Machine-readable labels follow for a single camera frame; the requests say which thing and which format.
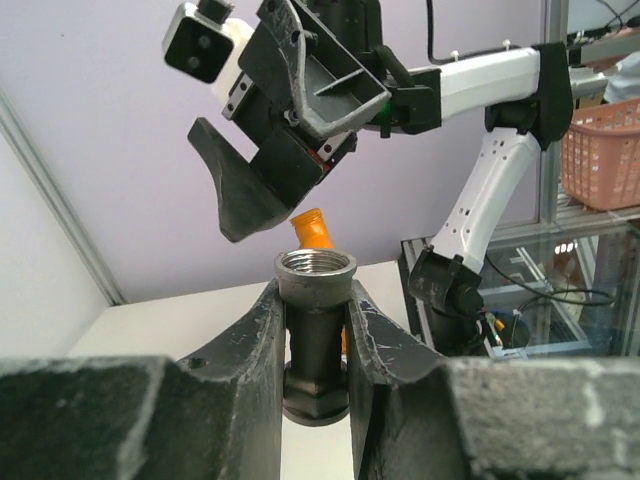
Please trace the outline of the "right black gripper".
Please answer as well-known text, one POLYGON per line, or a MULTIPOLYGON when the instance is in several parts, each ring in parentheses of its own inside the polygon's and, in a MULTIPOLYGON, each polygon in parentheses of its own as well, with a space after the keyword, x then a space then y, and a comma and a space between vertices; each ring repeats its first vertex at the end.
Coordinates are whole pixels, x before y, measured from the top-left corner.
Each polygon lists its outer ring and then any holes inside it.
POLYGON ((234 122, 258 146, 249 162, 204 117, 187 139, 213 179, 232 243, 271 230, 336 166, 391 97, 376 52, 376 1, 264 1, 240 55, 251 91, 234 122))

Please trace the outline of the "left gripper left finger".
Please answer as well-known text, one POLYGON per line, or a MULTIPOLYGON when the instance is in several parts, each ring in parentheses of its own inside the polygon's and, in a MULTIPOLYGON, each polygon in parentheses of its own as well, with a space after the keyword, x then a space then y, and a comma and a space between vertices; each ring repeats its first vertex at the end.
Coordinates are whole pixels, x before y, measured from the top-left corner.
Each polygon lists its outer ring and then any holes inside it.
POLYGON ((275 283, 196 352, 1 363, 5 479, 276 479, 284 310, 275 283))

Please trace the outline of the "orange plastic water faucet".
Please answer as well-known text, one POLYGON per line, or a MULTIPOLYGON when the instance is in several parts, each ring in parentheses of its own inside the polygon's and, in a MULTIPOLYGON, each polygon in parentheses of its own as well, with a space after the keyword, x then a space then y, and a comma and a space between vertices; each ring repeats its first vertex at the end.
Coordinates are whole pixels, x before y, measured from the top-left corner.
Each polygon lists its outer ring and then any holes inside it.
MULTIPOLYGON (((299 241, 299 250, 327 250, 334 248, 323 213, 319 208, 307 210, 293 217, 290 223, 299 241)), ((327 256, 310 258, 302 264, 299 270, 305 273, 325 273, 344 268, 340 263, 330 266, 330 261, 333 261, 333 258, 327 256)))

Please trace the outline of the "metal tee pipe fitting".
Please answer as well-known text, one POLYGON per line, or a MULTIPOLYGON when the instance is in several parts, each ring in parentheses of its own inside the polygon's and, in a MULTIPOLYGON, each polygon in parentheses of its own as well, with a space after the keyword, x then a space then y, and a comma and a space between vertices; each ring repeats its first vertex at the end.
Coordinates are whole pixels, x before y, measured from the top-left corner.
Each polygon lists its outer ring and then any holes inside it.
POLYGON ((356 271, 355 258, 335 249, 298 249, 275 260, 290 348, 283 408, 300 425, 327 426, 348 413, 342 332, 356 271))

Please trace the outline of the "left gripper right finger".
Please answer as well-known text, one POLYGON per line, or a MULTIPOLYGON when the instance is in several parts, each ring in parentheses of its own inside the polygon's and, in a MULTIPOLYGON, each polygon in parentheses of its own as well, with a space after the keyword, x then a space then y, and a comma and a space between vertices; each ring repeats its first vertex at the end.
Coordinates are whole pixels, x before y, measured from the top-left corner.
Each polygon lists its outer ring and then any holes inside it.
POLYGON ((358 479, 635 479, 635 358, 447 358, 360 283, 348 305, 358 479))

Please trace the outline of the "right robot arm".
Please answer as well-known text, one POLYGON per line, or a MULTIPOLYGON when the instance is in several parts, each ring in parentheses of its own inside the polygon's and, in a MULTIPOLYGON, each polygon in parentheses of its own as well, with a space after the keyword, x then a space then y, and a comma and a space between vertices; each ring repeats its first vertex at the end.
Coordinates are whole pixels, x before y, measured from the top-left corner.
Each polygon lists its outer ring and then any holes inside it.
POLYGON ((244 158, 202 118, 188 134, 231 242, 284 222, 355 149, 359 131, 417 135, 484 110, 474 168, 409 280, 437 351, 480 344, 489 241, 524 173, 571 122, 563 44, 507 44, 409 69, 383 43, 375 1, 265 1, 256 27, 231 11, 224 1, 183 5, 164 53, 214 88, 224 116, 257 148, 244 158))

